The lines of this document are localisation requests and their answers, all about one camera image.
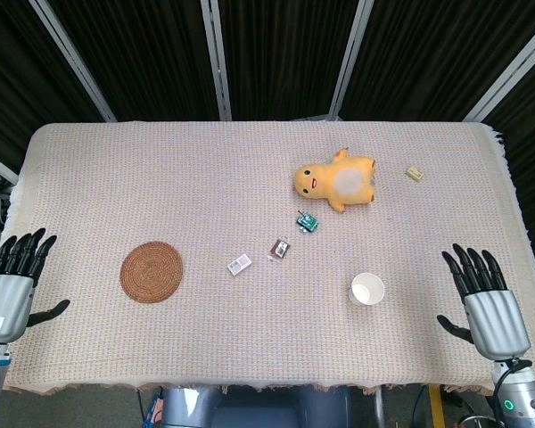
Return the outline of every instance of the yellow plush toy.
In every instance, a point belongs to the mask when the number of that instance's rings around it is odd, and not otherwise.
[[[295,173],[295,190],[306,198],[325,198],[339,212],[345,205],[374,201],[375,160],[349,156],[347,151],[340,149],[328,164],[303,165]]]

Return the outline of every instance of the paper cup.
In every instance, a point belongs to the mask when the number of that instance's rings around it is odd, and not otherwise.
[[[384,284],[381,278],[365,272],[358,274],[350,283],[349,299],[359,306],[371,306],[384,297]]]

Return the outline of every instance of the black curtain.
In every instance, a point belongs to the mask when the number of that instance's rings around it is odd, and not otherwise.
[[[327,114],[357,0],[220,0],[234,120]]]
[[[340,117],[462,120],[535,34],[535,0],[375,0]]]
[[[535,252],[535,66],[484,122],[503,133],[509,171]]]
[[[19,171],[46,123],[101,120],[29,3],[0,1],[0,161]]]
[[[118,120],[217,120],[197,0],[50,0]]]

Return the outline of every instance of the robotic hand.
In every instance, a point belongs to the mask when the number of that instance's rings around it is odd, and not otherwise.
[[[70,305],[62,300],[53,309],[29,313],[45,258],[56,240],[50,236],[36,250],[44,234],[42,228],[17,242],[12,236],[0,248],[0,389],[10,364],[7,343],[19,339],[26,327],[53,319]]]
[[[443,315],[437,316],[438,322],[494,361],[493,411],[498,425],[503,420],[507,428],[535,428],[535,375],[531,362],[520,359],[531,343],[517,300],[488,251],[481,252],[483,259],[475,250],[466,252],[457,244],[454,251],[462,267],[449,253],[444,251],[442,256],[454,276],[470,329],[452,324]]]

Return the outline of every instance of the round rattan coaster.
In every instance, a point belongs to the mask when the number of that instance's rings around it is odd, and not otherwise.
[[[182,259],[167,243],[144,243],[121,265],[123,290],[133,300],[156,303],[175,292],[182,279]]]

